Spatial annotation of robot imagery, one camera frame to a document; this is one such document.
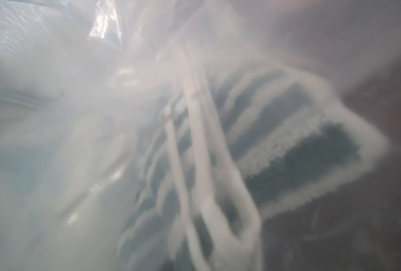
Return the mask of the clear plastic vacuum bag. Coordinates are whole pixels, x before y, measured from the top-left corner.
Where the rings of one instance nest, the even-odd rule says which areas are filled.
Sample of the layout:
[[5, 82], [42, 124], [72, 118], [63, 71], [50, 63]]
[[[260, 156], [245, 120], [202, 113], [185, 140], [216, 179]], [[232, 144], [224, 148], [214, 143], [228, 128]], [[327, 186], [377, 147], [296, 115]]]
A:
[[401, 1], [0, 1], [0, 271], [123, 271], [166, 86], [249, 63], [315, 74], [387, 140], [267, 222], [264, 271], [401, 271]]

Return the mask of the green white striped towel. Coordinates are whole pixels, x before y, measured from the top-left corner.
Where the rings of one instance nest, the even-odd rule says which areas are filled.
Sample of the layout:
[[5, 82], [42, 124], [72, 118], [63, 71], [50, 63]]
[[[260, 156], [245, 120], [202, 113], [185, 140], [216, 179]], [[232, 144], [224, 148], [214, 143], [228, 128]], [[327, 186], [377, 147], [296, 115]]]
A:
[[387, 151], [320, 77], [280, 64], [196, 70], [136, 137], [124, 271], [263, 271], [267, 222], [355, 182]]

